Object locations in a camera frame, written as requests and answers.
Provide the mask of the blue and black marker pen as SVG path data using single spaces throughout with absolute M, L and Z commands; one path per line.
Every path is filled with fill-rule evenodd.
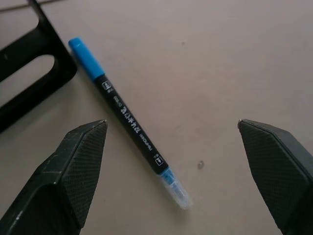
M 183 210 L 190 208 L 192 201 L 187 191 L 173 173 L 161 153 L 149 139 L 144 129 L 140 126 L 131 110 L 122 100 L 113 84 L 106 77 L 104 70 L 86 44 L 80 38 L 76 37 L 69 40 L 68 45 L 89 76 L 89 79 L 96 86 L 112 112 L 128 132 L 151 169 L 159 176 L 174 201 Z

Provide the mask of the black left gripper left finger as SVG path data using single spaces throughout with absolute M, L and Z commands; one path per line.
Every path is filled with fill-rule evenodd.
M 69 131 L 0 219 L 0 235 L 79 235 L 97 187 L 107 122 Z

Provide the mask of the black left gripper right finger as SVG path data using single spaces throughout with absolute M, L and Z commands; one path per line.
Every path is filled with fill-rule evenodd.
M 282 235 L 313 235 L 313 155 L 288 131 L 239 120 L 252 178 Z

